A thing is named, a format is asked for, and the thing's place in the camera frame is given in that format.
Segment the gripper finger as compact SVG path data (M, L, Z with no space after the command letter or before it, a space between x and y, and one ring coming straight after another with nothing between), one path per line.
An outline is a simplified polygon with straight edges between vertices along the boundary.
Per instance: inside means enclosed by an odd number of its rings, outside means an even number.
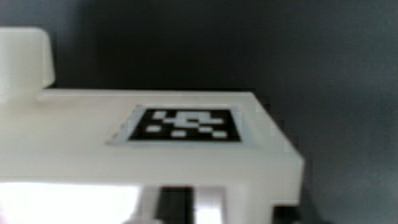
M194 224L194 188L164 187L158 199L158 219L164 224Z

